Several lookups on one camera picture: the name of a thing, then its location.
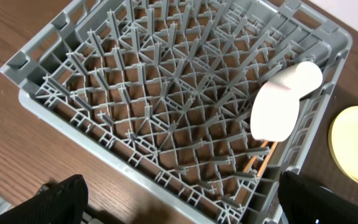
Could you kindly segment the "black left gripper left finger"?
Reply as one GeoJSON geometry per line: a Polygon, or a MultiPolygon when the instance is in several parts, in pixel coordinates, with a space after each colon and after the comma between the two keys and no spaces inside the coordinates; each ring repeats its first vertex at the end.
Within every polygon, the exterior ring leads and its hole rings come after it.
{"type": "Polygon", "coordinates": [[[89,222],[88,187],[82,175],[43,184],[30,199],[0,215],[7,224],[81,224],[89,222]]]}

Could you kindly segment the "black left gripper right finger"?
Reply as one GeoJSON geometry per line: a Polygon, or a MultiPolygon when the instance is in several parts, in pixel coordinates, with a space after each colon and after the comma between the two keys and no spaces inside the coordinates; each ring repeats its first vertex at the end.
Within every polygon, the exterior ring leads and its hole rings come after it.
{"type": "Polygon", "coordinates": [[[280,174],[278,200],[288,223],[358,224],[357,205],[291,171],[280,174]]]}

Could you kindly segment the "wooden chopstick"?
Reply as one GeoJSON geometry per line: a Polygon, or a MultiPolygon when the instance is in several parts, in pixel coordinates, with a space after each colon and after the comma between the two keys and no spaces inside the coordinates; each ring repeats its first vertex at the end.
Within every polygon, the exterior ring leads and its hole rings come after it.
{"type": "MultiPolygon", "coordinates": [[[[261,147],[265,147],[269,142],[268,141],[264,141],[261,144],[261,147]]],[[[243,168],[243,172],[248,172],[249,169],[252,167],[252,165],[254,164],[255,160],[256,160],[257,156],[253,156],[251,157],[251,159],[249,160],[249,162],[246,164],[246,166],[243,168]]]]}
{"type": "Polygon", "coordinates": [[[264,159],[262,165],[260,166],[260,169],[259,169],[259,171],[257,173],[257,177],[259,179],[262,177],[262,175],[263,175],[263,173],[264,173],[264,171],[266,169],[266,166],[269,163],[269,160],[270,160],[272,154],[274,153],[275,148],[277,147],[277,144],[278,144],[278,142],[276,142],[276,141],[273,142],[272,147],[270,148],[269,154],[266,156],[266,158],[264,159]]]}

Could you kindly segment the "yellow plate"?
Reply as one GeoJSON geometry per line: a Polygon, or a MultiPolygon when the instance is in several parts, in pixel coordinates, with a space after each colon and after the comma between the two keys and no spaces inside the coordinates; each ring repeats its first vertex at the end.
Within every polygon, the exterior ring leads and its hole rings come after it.
{"type": "Polygon", "coordinates": [[[329,151],[338,168],[358,183],[358,106],[341,111],[328,132],[329,151]]]}

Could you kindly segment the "cream cup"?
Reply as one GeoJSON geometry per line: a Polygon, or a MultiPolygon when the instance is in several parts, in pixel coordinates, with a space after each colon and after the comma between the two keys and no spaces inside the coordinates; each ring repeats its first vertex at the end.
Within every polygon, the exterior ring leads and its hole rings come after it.
{"type": "Polygon", "coordinates": [[[322,84],[323,73],[313,62],[300,62],[274,74],[269,81],[288,88],[302,98],[322,84]]]}

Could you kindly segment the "grey dishwasher rack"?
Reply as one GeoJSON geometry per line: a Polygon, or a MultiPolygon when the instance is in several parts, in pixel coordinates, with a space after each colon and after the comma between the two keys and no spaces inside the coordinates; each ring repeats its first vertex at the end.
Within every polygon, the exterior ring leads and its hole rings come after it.
{"type": "Polygon", "coordinates": [[[193,222],[283,223],[279,176],[301,170],[351,46],[302,1],[72,1],[0,72],[23,107],[193,222]],[[300,62],[323,84],[259,179],[273,143],[251,136],[253,101],[300,62]]]}

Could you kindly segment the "dark brown serving tray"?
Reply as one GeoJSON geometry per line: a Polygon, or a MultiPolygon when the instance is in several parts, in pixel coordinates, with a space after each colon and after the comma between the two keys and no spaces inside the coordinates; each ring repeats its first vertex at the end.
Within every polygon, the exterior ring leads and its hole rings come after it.
{"type": "Polygon", "coordinates": [[[358,90],[336,86],[300,175],[326,187],[341,198],[358,206],[358,184],[343,174],[334,162],[328,146],[328,131],[333,119],[344,109],[358,106],[358,90]]]}

